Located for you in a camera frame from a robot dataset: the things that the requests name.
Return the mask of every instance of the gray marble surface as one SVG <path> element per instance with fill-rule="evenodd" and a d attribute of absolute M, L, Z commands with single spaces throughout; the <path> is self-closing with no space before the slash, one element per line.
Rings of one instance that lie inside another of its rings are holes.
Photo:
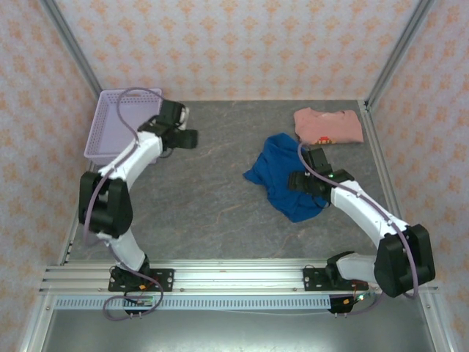
<path fill-rule="evenodd" d="M 293 113 L 354 110 L 354 100 L 192 101 L 188 128 L 199 130 L 195 150 L 175 150 L 149 165 L 130 191 L 133 233 L 151 260 L 327 258 L 374 247 L 339 209 L 293 224 L 267 201 L 266 190 L 244 179 L 267 137 L 295 136 Z M 324 146 L 334 169 L 346 169 L 385 206 L 372 151 L 363 144 Z M 78 228 L 70 260 L 111 259 L 103 245 L 84 248 Z"/>

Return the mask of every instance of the blue cloth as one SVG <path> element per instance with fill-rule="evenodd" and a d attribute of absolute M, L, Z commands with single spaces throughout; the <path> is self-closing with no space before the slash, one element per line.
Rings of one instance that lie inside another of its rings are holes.
<path fill-rule="evenodd" d="M 298 143 L 285 133 L 267 138 L 264 150 L 259 155 L 252 169 L 243 175 L 257 185 L 267 189 L 267 199 L 273 207 L 281 211 L 290 221 L 299 222 L 319 214 L 320 207 L 326 205 L 325 200 L 288 189 L 290 172 L 304 171 L 297 154 Z"/>

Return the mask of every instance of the patterned wall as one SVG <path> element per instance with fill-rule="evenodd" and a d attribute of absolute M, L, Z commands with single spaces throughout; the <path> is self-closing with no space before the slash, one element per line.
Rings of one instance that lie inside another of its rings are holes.
<path fill-rule="evenodd" d="M 469 346 L 469 11 L 438 1 L 373 118 L 409 222 L 432 236 L 437 279 Z"/>
<path fill-rule="evenodd" d="M 95 99 L 38 0 L 0 7 L 0 351 L 16 351 L 73 216 Z"/>
<path fill-rule="evenodd" d="M 58 0 L 104 89 L 367 98 L 418 0 Z"/>

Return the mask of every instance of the plastic basket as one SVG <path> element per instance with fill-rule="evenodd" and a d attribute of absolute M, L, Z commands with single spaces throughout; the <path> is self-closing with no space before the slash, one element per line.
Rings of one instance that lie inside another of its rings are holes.
<path fill-rule="evenodd" d="M 132 142 L 130 131 L 117 117 L 117 98 L 125 89 L 103 90 L 97 101 L 84 156 L 97 165 L 107 165 Z M 162 95 L 161 89 L 152 91 Z M 136 129 L 160 112 L 161 99 L 149 92 L 130 92 L 120 104 L 124 120 Z"/>

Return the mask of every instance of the pink t-shirt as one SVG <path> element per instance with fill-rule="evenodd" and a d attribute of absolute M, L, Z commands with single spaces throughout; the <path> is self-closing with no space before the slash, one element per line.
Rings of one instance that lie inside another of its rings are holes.
<path fill-rule="evenodd" d="M 363 143 L 363 132 L 353 110 L 334 113 L 311 108 L 294 113 L 295 132 L 302 142 L 309 144 Z"/>

